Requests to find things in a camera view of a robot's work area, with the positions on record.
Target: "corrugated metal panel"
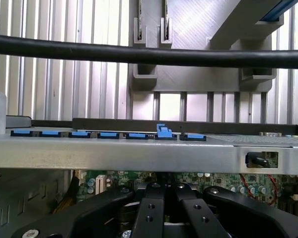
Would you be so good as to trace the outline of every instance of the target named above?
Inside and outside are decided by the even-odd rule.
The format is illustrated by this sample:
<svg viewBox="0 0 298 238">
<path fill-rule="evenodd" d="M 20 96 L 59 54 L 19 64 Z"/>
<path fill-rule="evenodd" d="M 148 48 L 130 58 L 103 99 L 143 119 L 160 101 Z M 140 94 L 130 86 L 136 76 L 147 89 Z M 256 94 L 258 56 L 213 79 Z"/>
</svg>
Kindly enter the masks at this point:
<svg viewBox="0 0 298 238">
<path fill-rule="evenodd" d="M 0 0 L 0 34 L 128 45 L 128 0 Z M 298 4 L 273 33 L 273 49 L 298 50 Z M 34 119 L 133 118 L 298 123 L 298 70 L 278 70 L 268 93 L 129 91 L 124 63 L 0 56 L 10 115 Z"/>
</svg>

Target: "black hose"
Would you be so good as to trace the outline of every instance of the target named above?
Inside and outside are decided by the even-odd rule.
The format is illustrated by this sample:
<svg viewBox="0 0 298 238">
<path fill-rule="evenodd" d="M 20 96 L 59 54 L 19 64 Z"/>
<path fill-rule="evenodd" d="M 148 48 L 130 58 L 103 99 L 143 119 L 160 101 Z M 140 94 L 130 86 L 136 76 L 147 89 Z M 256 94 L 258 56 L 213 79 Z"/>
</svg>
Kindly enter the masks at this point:
<svg viewBox="0 0 298 238">
<path fill-rule="evenodd" d="M 0 35 L 0 54 L 202 67 L 298 68 L 298 51 L 193 51 L 32 40 Z"/>
</svg>

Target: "blue tab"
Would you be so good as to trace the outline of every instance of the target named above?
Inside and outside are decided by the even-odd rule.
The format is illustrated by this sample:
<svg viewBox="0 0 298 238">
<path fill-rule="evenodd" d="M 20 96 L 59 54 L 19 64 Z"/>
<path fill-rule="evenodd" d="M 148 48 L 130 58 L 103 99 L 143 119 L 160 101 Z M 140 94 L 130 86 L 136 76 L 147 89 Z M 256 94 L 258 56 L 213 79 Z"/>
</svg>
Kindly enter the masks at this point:
<svg viewBox="0 0 298 238">
<path fill-rule="evenodd" d="M 273 9 L 271 9 L 261 21 L 273 22 L 284 14 L 288 9 L 294 6 L 298 0 L 281 0 Z"/>
<path fill-rule="evenodd" d="M 13 130 L 14 134 L 30 134 L 30 130 Z"/>
<path fill-rule="evenodd" d="M 42 135 L 59 135 L 58 131 L 46 130 L 42 131 Z"/>
<path fill-rule="evenodd" d="M 139 134 L 139 133 L 129 133 L 130 137 L 138 137 L 138 138 L 145 138 L 146 134 Z"/>
<path fill-rule="evenodd" d="M 204 135 L 188 134 L 188 138 L 191 139 L 203 139 L 204 137 Z"/>
<path fill-rule="evenodd" d="M 88 136 L 88 132 L 86 132 L 86 131 L 73 131 L 72 132 L 72 135 L 74 135 L 74 136 Z"/>
<path fill-rule="evenodd" d="M 117 133 L 115 132 L 101 132 L 100 136 L 104 136 L 104 137 L 116 137 Z"/>
<path fill-rule="evenodd" d="M 172 138 L 172 130 L 168 129 L 164 124 L 157 124 L 158 138 Z"/>
</svg>

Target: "metal shelf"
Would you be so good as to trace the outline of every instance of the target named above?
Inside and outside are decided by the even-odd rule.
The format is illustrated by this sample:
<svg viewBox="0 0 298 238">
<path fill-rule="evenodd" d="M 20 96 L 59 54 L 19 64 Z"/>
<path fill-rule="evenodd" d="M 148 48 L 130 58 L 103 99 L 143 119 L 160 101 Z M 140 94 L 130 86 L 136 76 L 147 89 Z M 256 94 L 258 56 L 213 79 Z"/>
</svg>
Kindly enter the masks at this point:
<svg viewBox="0 0 298 238">
<path fill-rule="evenodd" d="M 257 140 L 209 136 L 206 142 L 189 142 L 2 135 L 0 168 L 298 175 L 298 138 L 253 137 Z M 247 168 L 245 155 L 260 151 L 278 152 L 278 168 Z"/>
</svg>

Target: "black plastic arm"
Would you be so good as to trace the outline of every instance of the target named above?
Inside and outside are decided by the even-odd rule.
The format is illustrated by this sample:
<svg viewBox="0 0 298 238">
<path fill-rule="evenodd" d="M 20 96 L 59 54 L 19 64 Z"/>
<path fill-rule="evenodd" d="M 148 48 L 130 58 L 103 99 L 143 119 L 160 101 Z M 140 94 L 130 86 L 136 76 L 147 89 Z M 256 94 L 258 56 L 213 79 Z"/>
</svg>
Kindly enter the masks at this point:
<svg viewBox="0 0 298 238">
<path fill-rule="evenodd" d="M 189 222 L 198 238 L 228 238 L 229 235 L 206 202 L 197 198 L 195 192 L 186 183 L 177 183 L 174 191 L 182 204 Z"/>
<path fill-rule="evenodd" d="M 51 235 L 62 238 L 88 238 L 85 234 L 90 237 L 106 237 L 105 224 L 115 217 L 119 207 L 127 204 L 133 197 L 134 191 L 128 187 L 112 188 L 63 212 L 31 223 L 16 231 L 12 238 L 21 238 L 29 230 L 39 232 L 36 238 L 48 238 Z"/>
<path fill-rule="evenodd" d="M 221 224 L 231 234 L 248 238 L 298 238 L 298 217 L 218 186 L 203 199 L 216 206 Z"/>
<path fill-rule="evenodd" d="M 131 233 L 132 238 L 161 238 L 164 225 L 164 196 L 166 185 L 149 183 L 141 200 L 137 218 Z"/>
</svg>

